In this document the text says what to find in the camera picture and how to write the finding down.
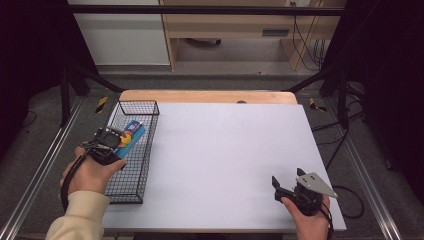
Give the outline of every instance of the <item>blue object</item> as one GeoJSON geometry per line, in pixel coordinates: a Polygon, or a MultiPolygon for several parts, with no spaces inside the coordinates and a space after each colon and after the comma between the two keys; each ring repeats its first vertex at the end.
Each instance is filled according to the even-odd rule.
{"type": "Polygon", "coordinates": [[[146,132],[146,128],[144,125],[138,121],[132,120],[128,125],[124,128],[124,131],[130,131],[131,133],[131,141],[128,145],[124,147],[118,147],[115,151],[116,156],[120,158],[124,158],[127,153],[134,147],[134,145],[140,140],[141,136],[143,136],[144,132],[146,132]]]}

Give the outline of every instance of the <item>white cabinet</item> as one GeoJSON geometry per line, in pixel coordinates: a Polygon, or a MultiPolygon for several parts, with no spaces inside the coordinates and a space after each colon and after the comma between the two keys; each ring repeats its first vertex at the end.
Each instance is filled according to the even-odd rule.
{"type": "MultiPolygon", "coordinates": [[[[158,5],[157,0],[68,0],[69,4],[158,5]]],[[[169,65],[160,14],[75,14],[96,65],[169,65]]]]}

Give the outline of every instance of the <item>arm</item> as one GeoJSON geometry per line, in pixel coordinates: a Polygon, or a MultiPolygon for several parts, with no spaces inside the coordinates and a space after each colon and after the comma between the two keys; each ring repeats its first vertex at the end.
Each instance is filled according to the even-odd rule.
{"type": "MultiPolygon", "coordinates": [[[[328,234],[328,220],[321,212],[314,216],[305,216],[296,205],[288,198],[281,198],[281,201],[286,206],[290,215],[296,223],[297,237],[299,240],[326,240],[328,234]]],[[[322,202],[330,208],[330,198],[323,195],[322,202]]]]}
{"type": "MultiPolygon", "coordinates": [[[[78,157],[84,151],[78,147],[75,155],[78,157]]],[[[74,162],[63,173],[61,184],[74,162]]],[[[119,160],[102,166],[88,156],[69,185],[69,206],[65,215],[52,223],[46,239],[101,239],[102,218],[109,205],[109,198],[103,193],[109,179],[124,165],[125,160],[119,160]]]]}

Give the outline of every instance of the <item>yellow object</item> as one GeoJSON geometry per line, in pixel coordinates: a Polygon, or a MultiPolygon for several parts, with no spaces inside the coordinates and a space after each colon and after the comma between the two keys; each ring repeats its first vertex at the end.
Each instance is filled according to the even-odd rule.
{"type": "Polygon", "coordinates": [[[327,112],[327,108],[326,108],[326,107],[318,107],[318,106],[315,104],[315,100],[314,100],[313,98],[309,98],[309,107],[310,107],[311,109],[316,109],[316,110],[319,110],[319,111],[321,111],[321,112],[327,112]]]}
{"type": "Polygon", "coordinates": [[[105,106],[107,101],[107,97],[102,97],[99,101],[99,104],[97,105],[95,113],[101,113],[103,110],[103,107],[105,106]]]}
{"type": "Polygon", "coordinates": [[[128,131],[125,131],[125,137],[121,136],[121,146],[120,147],[126,147],[128,143],[131,142],[131,134],[128,131]]]}

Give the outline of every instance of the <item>black curtain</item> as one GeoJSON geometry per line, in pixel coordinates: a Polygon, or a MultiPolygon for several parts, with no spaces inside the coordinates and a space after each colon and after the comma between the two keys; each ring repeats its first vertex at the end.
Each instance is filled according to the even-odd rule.
{"type": "MultiPolygon", "coordinates": [[[[68,3],[0,1],[0,159],[22,128],[31,97],[58,86],[68,64],[98,74],[73,14],[49,12],[46,4],[68,3]]],[[[73,84],[83,81],[81,76],[72,79],[73,84]]]]}
{"type": "MultiPolygon", "coordinates": [[[[348,7],[370,9],[372,6],[364,4],[349,1],[348,7]]],[[[379,1],[349,46],[342,66],[347,80],[364,85],[364,107],[370,126],[389,162],[404,173],[424,204],[423,15],[421,0],[379,1]]],[[[363,19],[342,17],[324,67],[339,59],[339,52],[363,19]]]]}

